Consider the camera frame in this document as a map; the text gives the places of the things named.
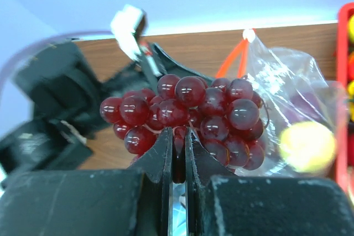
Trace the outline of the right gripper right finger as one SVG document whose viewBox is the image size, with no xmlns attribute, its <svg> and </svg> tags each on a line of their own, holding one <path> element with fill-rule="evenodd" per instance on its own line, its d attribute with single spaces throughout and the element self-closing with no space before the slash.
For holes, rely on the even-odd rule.
<svg viewBox="0 0 354 236">
<path fill-rule="evenodd" d="M 353 210 L 323 178 L 239 177 L 188 131 L 188 235 L 352 235 Z"/>
</svg>

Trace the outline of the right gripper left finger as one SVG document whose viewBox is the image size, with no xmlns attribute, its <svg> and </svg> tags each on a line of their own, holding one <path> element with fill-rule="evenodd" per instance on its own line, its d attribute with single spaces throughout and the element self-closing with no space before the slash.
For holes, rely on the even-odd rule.
<svg viewBox="0 0 354 236">
<path fill-rule="evenodd" d="M 126 169 L 26 172 L 1 197 L 2 235 L 171 235 L 172 129 Z"/>
</svg>

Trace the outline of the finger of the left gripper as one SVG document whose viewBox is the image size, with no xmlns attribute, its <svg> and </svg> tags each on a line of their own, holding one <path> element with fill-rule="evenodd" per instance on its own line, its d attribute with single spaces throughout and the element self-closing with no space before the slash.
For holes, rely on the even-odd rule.
<svg viewBox="0 0 354 236">
<path fill-rule="evenodd" d="M 157 54 L 157 57 L 162 62 L 163 68 L 167 74 L 175 74 L 179 77 L 198 76 L 204 79 L 207 85 L 211 85 L 215 78 L 201 74 L 193 69 L 190 69 L 170 57 L 157 43 L 150 43 L 152 51 Z"/>
</svg>

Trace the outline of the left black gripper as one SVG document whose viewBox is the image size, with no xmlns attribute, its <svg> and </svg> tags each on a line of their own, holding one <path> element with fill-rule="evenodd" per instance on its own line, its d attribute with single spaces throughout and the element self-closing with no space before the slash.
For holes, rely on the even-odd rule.
<svg viewBox="0 0 354 236">
<path fill-rule="evenodd" d="M 122 96 L 155 88 L 147 56 L 107 81 L 98 80 L 79 47 L 56 44 L 14 75 L 14 83 L 33 102 L 31 120 L 1 139 L 5 170 L 71 170 L 92 155 L 86 138 L 120 120 Z"/>
</svg>

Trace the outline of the purple grape bunch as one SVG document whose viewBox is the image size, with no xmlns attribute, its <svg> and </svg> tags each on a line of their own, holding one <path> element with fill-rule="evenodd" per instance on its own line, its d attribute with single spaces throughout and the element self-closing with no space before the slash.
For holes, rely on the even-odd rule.
<svg viewBox="0 0 354 236">
<path fill-rule="evenodd" d="M 245 78 L 163 76 L 155 91 L 143 88 L 102 101 L 100 114 L 136 158 L 145 154 L 165 128 L 173 133 L 173 181 L 185 181 L 185 142 L 196 134 L 221 165 L 258 169 L 265 158 L 260 111 L 263 100 Z"/>
</svg>

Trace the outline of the yellow bell pepper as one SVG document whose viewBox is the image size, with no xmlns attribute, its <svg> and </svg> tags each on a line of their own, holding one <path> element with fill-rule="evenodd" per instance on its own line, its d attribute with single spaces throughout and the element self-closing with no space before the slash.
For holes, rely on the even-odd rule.
<svg viewBox="0 0 354 236">
<path fill-rule="evenodd" d="M 280 157 L 299 173 L 323 171 L 332 164 L 336 150 L 334 133 L 314 121 L 295 123 L 279 136 Z"/>
</svg>

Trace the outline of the clear zip top bag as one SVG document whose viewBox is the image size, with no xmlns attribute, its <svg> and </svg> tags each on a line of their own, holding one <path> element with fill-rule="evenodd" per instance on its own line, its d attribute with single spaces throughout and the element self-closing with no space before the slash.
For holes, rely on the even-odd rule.
<svg viewBox="0 0 354 236">
<path fill-rule="evenodd" d="M 220 67 L 218 77 L 241 77 L 260 95 L 260 117 L 266 124 L 265 158 L 255 170 L 237 168 L 239 176 L 309 177 L 326 176 L 338 153 L 337 130 L 340 123 L 339 83 L 322 75 L 309 54 L 286 48 L 268 48 L 252 29 L 242 34 L 242 41 Z M 323 171 L 299 173 L 278 153 L 280 133 L 299 122 L 314 121 L 328 127 L 336 138 L 336 157 Z"/>
</svg>

